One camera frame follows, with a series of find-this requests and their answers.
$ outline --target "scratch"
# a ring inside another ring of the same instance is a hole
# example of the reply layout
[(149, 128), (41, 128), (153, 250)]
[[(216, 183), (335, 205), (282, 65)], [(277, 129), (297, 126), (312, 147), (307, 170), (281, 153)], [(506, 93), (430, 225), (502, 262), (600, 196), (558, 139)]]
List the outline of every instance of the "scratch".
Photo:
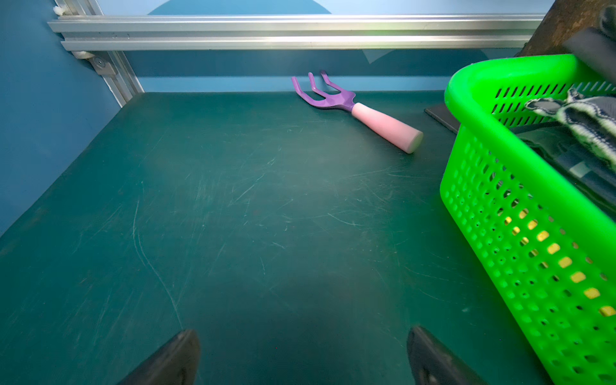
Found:
[(406, 266), (405, 266), (404, 268), (405, 268), (405, 269), (407, 269), (408, 271), (410, 271), (411, 273), (415, 273), (415, 274), (417, 274), (417, 275), (423, 275), (424, 277), (434, 278), (434, 279), (437, 279), (437, 280), (442, 280), (442, 281), (449, 281), (448, 279), (445, 279), (445, 278), (433, 277), (432, 275), (418, 273), (418, 272), (416, 272), (416, 271), (413, 271), (413, 270), (409, 269), (409, 268), (408, 268), (408, 267), (406, 267)]
[(92, 340), (92, 346), (96, 345), (96, 340), (99, 338), (99, 331), (100, 331), (100, 323), (103, 321), (103, 317), (105, 316), (105, 313), (107, 312), (107, 307), (109, 307), (109, 298), (111, 298), (111, 291), (109, 292), (109, 295), (107, 296), (107, 299), (105, 300), (105, 304), (103, 305), (103, 310), (100, 312), (99, 315), (99, 320), (96, 323), (96, 332), (94, 333), (94, 339)]
[(420, 292), (424, 293), (426, 296), (428, 296), (428, 297), (430, 297), (430, 298), (434, 298), (434, 299), (436, 299), (436, 300), (438, 300), (438, 301), (443, 301), (443, 302), (451, 303), (450, 301), (446, 301), (446, 300), (444, 300), (444, 299), (441, 299), (441, 298), (436, 298), (435, 296), (431, 296), (430, 294), (426, 293), (425, 291), (423, 291), (423, 290), (422, 290), (422, 289), (420, 289), (420, 288), (416, 288), (416, 289), (417, 289), (417, 290), (419, 290)]
[(329, 215), (329, 216), (330, 216), (330, 217), (332, 217), (333, 219), (336, 219), (337, 221), (340, 221), (340, 222), (342, 222), (342, 223), (346, 223), (347, 225), (351, 225), (351, 226), (363, 226), (363, 225), (360, 225), (360, 224), (357, 224), (357, 223), (348, 223), (348, 222), (345, 222), (345, 221), (343, 221), (343, 220), (342, 220), (342, 219), (340, 219), (340, 218), (336, 218), (336, 217), (334, 217), (334, 216), (333, 216), (333, 215), (331, 215), (330, 213), (327, 213), (327, 215)]
[(124, 313), (124, 310), (126, 309), (126, 306), (128, 305), (128, 303), (131, 301), (132, 295), (135, 293), (135, 291), (131, 291), (130, 295), (128, 296), (126, 302), (124, 303), (124, 306), (122, 307), (122, 309), (120, 310), (116, 320), (113, 322), (113, 325), (111, 326), (111, 328), (109, 328), (109, 332), (107, 333), (107, 337), (109, 337), (111, 335), (111, 333), (113, 332), (113, 329), (115, 328), (115, 325), (118, 323), (118, 321), (120, 320), (120, 318), (122, 317), (122, 313)]
[(240, 200), (247, 192), (249, 192), (254, 186), (256, 186), (257, 182), (259, 182), (259, 179), (263, 178), (265, 175), (265, 173), (263, 173), (262, 176), (258, 177), (256, 181), (254, 181), (254, 184), (250, 187), (248, 187), (248, 190), (244, 191), (243, 193), (241, 193), (241, 195), (233, 202), (233, 203), (237, 203), (238, 200)]
[(212, 262), (212, 267), (209, 268), (209, 272), (208, 272), (208, 277), (212, 274), (212, 270), (214, 270), (214, 265), (216, 264), (216, 261), (218, 261), (218, 257), (221, 256), (222, 253), (222, 249), (225, 248), (225, 245), (227, 244), (227, 242), (222, 244), (221, 249), (218, 251), (218, 255), (216, 256), (216, 258), (214, 258), (214, 262)]
[(363, 172), (361, 174), (354, 174), (354, 175), (347, 176), (347, 177), (344, 177), (344, 178), (341, 178), (341, 179), (350, 179), (350, 178), (355, 178), (355, 177), (358, 177), (358, 176), (364, 176), (364, 175), (369, 175), (369, 174), (376, 174), (377, 172), (389, 171), (389, 170), (391, 170), (393, 168), (394, 167), (388, 167), (388, 168), (384, 168), (382, 170)]
[(190, 269), (188, 270), (188, 274), (186, 275), (186, 279), (184, 280), (184, 285), (182, 286), (182, 291), (180, 291), (180, 295), (177, 296), (176, 304), (180, 303), (180, 300), (184, 296), (184, 291), (186, 290), (186, 286), (188, 286), (188, 279), (190, 278), (190, 274), (192, 273), (193, 265), (190, 265)]
[(286, 205), (288, 205), (289, 203), (291, 203), (293, 201), (293, 199), (291, 199), (289, 202), (283, 204), (282, 206), (280, 206), (279, 208), (276, 209), (276, 211), (282, 209), (283, 207), (285, 207)]
[(158, 141), (156, 142), (156, 144), (154, 145), (154, 147), (152, 147), (152, 149), (150, 150), (150, 152), (148, 152), (143, 159), (141, 159), (141, 162), (139, 162), (139, 164), (137, 165), (137, 168), (139, 168), (139, 166), (141, 166), (141, 164), (144, 162), (144, 160), (152, 153), (152, 151), (154, 151), (154, 149), (156, 148), (156, 146), (158, 146), (158, 144), (160, 143), (161, 140), (163, 140), (163, 136), (167, 133), (167, 131), (169, 131), (169, 129), (167, 128), (166, 130), (164, 130), (163, 135), (160, 135), (160, 138), (158, 139)]
[(75, 250), (73, 250), (71, 255), (75, 254), (75, 252), (77, 252), (77, 250), (79, 250), (79, 246), (81, 246), (81, 239), (82, 239), (82, 237), (83, 237), (83, 232), (79, 233), (79, 242), (77, 242), (77, 247), (75, 248)]
[(440, 179), (439, 177), (434, 176), (413, 176), (413, 175), (396, 175), (396, 174), (387, 174), (389, 176), (395, 176), (397, 178), (412, 178), (412, 179)]
[(387, 289), (389, 291), (389, 287), (387, 286), (387, 283), (385, 283), (385, 280), (383, 279), (383, 276), (381, 275), (379, 270), (375, 268), (375, 271), (379, 275), (379, 277), (381, 277), (381, 281), (383, 282), (383, 285), (385, 286), (385, 289)]
[(150, 269), (154, 272), (154, 274), (156, 274), (156, 276), (158, 277), (158, 280), (163, 285), (164, 290), (167, 292), (167, 295), (169, 296), (169, 300), (171, 301), (171, 305), (173, 306), (173, 311), (176, 313), (177, 322), (180, 324), (180, 328), (183, 329), (184, 327), (182, 326), (182, 320), (180, 320), (180, 314), (177, 312), (177, 304), (173, 300), (173, 297), (171, 296), (171, 292), (169, 291), (169, 288), (167, 288), (167, 285), (164, 284), (164, 281), (160, 277), (160, 274), (158, 273), (158, 271), (156, 271), (156, 269), (154, 269), (154, 266), (152, 266), (152, 263), (148, 259), (148, 256), (145, 255), (144, 248), (141, 246), (141, 236), (139, 235), (139, 233), (137, 233), (137, 240), (139, 241), (139, 249), (141, 250), (141, 253), (144, 256), (145, 261), (148, 262)]
[(137, 249), (137, 238), (135, 237), (135, 224), (137, 222), (137, 211), (139, 210), (139, 198), (137, 198), (137, 207), (135, 208), (135, 216), (132, 218), (132, 244), (135, 246), (135, 252), (137, 253), (137, 257), (141, 263), (143, 263), (145, 267), (144, 259), (141, 258), (141, 254), (139, 254), (139, 250)]

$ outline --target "bracket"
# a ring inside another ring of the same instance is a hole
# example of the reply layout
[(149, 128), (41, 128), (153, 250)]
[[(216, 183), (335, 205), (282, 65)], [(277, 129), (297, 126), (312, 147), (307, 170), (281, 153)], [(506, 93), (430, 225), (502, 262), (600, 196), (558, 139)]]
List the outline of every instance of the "bracket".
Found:
[[(57, 6), (54, 7), (54, 12), (58, 16), (103, 15), (96, 0), (55, 0), (55, 3)], [(120, 107), (136, 94), (144, 92), (123, 51), (74, 51), (73, 55), (92, 64), (96, 73), (105, 80)]]

